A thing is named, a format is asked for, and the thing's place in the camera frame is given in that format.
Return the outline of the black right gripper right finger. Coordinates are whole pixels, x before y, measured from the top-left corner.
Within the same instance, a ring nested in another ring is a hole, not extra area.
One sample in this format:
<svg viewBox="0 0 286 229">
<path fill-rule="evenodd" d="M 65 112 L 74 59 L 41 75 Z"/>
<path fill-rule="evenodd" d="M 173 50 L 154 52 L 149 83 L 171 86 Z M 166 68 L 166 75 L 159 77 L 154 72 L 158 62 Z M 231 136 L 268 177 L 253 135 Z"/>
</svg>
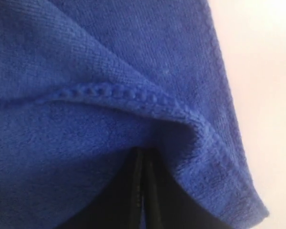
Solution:
<svg viewBox="0 0 286 229">
<path fill-rule="evenodd" d="M 227 229 L 176 182 L 155 149 L 144 150 L 144 219 L 147 229 Z"/>
</svg>

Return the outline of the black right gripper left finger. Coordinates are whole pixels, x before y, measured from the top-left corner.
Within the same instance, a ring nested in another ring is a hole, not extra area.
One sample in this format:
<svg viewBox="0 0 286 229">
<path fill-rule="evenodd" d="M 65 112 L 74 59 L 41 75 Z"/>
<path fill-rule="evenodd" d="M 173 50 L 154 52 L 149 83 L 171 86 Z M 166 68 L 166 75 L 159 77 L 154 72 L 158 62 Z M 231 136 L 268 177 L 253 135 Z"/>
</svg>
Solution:
<svg viewBox="0 0 286 229">
<path fill-rule="evenodd" d="M 139 229 L 142 213 L 143 154 L 133 148 L 108 186 L 61 229 Z"/>
</svg>

